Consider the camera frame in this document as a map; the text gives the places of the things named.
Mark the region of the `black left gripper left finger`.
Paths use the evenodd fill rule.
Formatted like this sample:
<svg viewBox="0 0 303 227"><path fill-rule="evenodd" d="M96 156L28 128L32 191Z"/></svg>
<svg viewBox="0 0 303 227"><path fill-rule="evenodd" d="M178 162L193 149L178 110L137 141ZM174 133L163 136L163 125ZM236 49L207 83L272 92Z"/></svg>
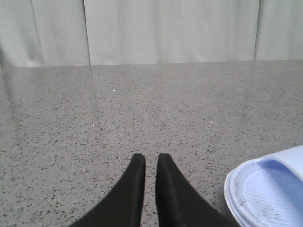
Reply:
<svg viewBox="0 0 303 227"><path fill-rule="evenodd" d="M134 154L112 190L72 227L138 227L145 188L145 157Z"/></svg>

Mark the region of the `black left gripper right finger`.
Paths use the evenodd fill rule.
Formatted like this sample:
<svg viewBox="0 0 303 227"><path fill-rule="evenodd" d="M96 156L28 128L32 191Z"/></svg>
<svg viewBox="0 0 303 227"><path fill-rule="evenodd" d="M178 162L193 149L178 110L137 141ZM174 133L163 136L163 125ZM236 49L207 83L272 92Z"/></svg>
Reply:
<svg viewBox="0 0 303 227"><path fill-rule="evenodd" d="M170 154L159 154L155 197L160 227L238 226L218 213L197 193Z"/></svg>

